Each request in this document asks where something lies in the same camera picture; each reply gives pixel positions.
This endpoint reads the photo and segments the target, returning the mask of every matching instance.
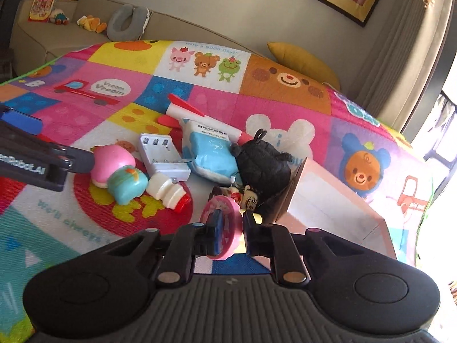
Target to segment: colorful blanket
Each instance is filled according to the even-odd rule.
[[[168,134],[157,122],[173,93],[206,115],[312,158],[364,197],[385,219],[399,260],[414,264],[418,224],[430,199],[424,161],[397,132],[331,88],[268,59],[194,42],[106,43],[74,51],[4,84],[0,101],[43,120],[40,138],[90,150],[117,143],[138,160],[139,133]],[[89,175],[69,175],[63,192],[0,180],[0,342],[31,332],[21,295],[47,267],[147,227],[173,233],[198,220],[213,183],[191,174],[193,202],[181,214],[147,194],[119,206]],[[265,269],[245,255],[200,272]]]

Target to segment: curtain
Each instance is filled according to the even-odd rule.
[[[396,0],[348,91],[357,104],[395,130],[401,130],[433,71],[454,0]]]

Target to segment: neck pillow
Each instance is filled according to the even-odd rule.
[[[122,25],[132,17],[130,25],[122,30]],[[149,10],[144,6],[134,7],[130,4],[122,5],[108,23],[107,35],[111,41],[134,41],[139,40],[145,32],[150,17]]]

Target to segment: yellow pillow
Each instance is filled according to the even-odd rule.
[[[340,81],[335,72],[305,49],[285,42],[268,42],[267,45],[280,65],[300,72],[320,83],[328,83],[338,91],[341,90]]]

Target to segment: stuffed toy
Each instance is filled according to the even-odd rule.
[[[290,153],[278,152],[262,138],[266,131],[259,129],[253,140],[239,146],[234,143],[230,152],[236,159],[239,174],[244,184],[249,184],[257,193],[259,203],[282,192],[290,181],[290,168],[287,162],[292,161]]]
[[[54,9],[49,15],[49,21],[57,25],[67,25],[69,20],[62,9]]]
[[[101,33],[107,29],[106,23],[101,23],[100,18],[94,18],[92,15],[82,16],[78,19],[77,24],[79,27],[91,32]]]

